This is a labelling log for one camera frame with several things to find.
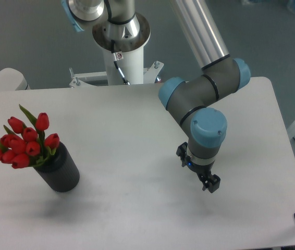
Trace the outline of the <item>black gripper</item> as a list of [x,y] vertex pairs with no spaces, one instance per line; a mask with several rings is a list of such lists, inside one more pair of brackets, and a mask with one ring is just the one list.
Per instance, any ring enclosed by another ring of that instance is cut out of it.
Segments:
[[220,186],[220,177],[216,174],[211,174],[215,157],[202,159],[192,154],[187,155],[187,147],[188,143],[184,142],[178,146],[176,151],[176,155],[180,157],[181,166],[187,166],[191,171],[197,173],[199,180],[203,184],[203,191],[208,190],[210,193],[214,193]]

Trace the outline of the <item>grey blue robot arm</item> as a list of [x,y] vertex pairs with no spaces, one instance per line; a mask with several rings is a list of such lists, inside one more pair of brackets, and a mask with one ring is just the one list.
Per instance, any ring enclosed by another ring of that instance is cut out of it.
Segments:
[[[103,51],[109,85],[156,80],[152,69],[143,69],[143,48],[151,29],[134,1],[62,1],[62,6],[76,31],[91,30]],[[176,151],[182,165],[197,174],[204,190],[214,192],[220,178],[211,169],[227,120],[212,104],[246,86],[251,72],[242,59],[230,57],[205,1],[172,1],[171,6],[202,74],[192,81],[165,81],[158,97],[188,137]]]

